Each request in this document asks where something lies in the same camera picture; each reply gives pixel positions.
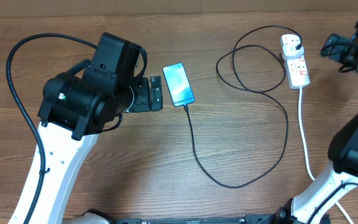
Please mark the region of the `blue screen Galaxy smartphone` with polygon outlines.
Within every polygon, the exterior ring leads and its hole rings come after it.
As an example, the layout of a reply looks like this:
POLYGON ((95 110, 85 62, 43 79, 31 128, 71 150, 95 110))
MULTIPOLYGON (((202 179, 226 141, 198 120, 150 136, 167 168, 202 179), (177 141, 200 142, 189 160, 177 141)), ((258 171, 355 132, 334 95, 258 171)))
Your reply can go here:
POLYGON ((195 102, 195 97, 182 63, 162 68, 174 107, 181 107, 195 102))

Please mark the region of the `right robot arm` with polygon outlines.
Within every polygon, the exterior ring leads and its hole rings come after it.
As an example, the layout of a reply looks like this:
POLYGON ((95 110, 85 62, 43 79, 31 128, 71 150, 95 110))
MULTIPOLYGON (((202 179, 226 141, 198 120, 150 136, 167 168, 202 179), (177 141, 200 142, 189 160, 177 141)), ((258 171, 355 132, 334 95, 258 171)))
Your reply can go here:
MULTIPOLYGON (((358 21, 351 38, 331 34, 320 54, 340 63, 340 73, 358 73, 358 21)), ((358 113, 333 137, 329 162, 309 187, 262 223, 329 223, 327 211, 358 187, 358 113)))

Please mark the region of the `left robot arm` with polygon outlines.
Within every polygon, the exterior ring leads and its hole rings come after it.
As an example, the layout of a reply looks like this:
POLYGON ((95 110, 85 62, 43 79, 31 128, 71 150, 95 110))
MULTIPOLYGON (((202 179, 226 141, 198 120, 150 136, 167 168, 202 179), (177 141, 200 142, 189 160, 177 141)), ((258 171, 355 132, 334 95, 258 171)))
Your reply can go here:
POLYGON ((61 223, 79 170, 106 123, 119 126, 124 113, 163 108, 159 76, 136 73, 138 59, 147 60, 143 47, 108 32, 84 59, 49 79, 35 125, 12 81, 10 53, 7 84, 29 125, 37 146, 11 223, 61 223))

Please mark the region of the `white charger plug adapter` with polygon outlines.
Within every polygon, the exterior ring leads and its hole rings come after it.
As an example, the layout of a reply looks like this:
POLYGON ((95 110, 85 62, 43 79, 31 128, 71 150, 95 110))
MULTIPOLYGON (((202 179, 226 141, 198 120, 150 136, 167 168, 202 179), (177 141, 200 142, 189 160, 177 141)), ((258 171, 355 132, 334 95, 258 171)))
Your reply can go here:
POLYGON ((283 44, 282 45, 282 58, 284 60, 293 60, 300 58, 304 54, 304 47, 296 49, 296 44, 283 44))

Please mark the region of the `white power strip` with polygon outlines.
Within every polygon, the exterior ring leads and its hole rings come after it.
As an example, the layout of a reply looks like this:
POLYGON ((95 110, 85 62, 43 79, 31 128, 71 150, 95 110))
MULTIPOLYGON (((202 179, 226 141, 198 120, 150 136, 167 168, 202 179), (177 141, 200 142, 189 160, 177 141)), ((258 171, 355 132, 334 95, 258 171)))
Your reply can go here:
MULTIPOLYGON (((296 44, 296 47, 298 47, 300 45, 300 38, 295 34, 282 35, 280 38, 281 47, 283 44, 296 44)), ((304 54, 300 58, 284 60, 284 64, 291 89, 304 88, 310 84, 304 54)))

